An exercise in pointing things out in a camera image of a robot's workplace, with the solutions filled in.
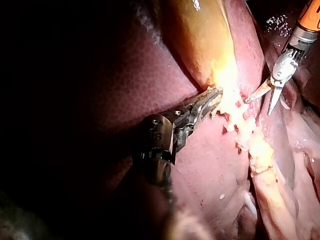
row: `scissors blade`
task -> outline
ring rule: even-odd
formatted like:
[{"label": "scissors blade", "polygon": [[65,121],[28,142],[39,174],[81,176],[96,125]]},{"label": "scissors blade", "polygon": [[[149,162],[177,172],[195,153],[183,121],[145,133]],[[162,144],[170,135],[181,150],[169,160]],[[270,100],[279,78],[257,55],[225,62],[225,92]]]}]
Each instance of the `scissors blade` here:
[{"label": "scissors blade", "polygon": [[244,103],[249,104],[256,99],[261,98],[272,89],[273,89],[273,85],[270,82],[270,76],[269,76],[254,93],[252,93],[246,100],[244,100]]},{"label": "scissors blade", "polygon": [[280,99],[280,95],[281,95],[282,89],[283,89],[283,87],[275,87],[275,88],[273,89],[272,95],[271,95],[271,98],[270,98],[270,102],[269,102],[268,112],[267,112],[267,115],[268,115],[268,116],[271,115],[272,111],[273,111],[274,108],[276,107],[277,102],[278,102],[279,99]]}]

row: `dark background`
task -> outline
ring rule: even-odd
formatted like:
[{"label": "dark background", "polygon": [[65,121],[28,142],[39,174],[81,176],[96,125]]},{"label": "dark background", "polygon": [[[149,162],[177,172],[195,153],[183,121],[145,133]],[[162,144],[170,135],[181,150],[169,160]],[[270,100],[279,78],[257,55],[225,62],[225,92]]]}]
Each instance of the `dark background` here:
[{"label": "dark background", "polygon": [[116,7],[52,0],[2,8],[0,191],[71,239],[108,229],[97,227],[97,219],[107,217],[95,202],[107,204],[108,193],[98,188],[108,140],[90,131],[81,92],[100,61],[101,36],[105,44],[116,41]]}]

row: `screw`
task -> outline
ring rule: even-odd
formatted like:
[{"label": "screw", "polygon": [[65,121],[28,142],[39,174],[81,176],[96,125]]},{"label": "screw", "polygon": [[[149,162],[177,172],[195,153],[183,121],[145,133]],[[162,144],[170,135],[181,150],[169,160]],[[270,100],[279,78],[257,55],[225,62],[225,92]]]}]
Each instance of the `screw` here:
[{"label": "screw", "polygon": [[152,123],[155,126],[161,126],[163,122],[160,119],[152,119]]},{"label": "screw", "polygon": [[182,112],[179,111],[179,110],[175,110],[175,111],[174,111],[174,114],[177,115],[177,116],[181,116]]}]

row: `orange instrument shaft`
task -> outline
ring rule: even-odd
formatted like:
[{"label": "orange instrument shaft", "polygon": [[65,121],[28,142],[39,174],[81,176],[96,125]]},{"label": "orange instrument shaft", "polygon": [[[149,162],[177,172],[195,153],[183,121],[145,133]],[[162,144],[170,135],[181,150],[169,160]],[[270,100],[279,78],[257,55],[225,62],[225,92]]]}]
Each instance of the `orange instrument shaft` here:
[{"label": "orange instrument shaft", "polygon": [[305,30],[320,32],[320,0],[309,0],[298,18],[298,24]]}]

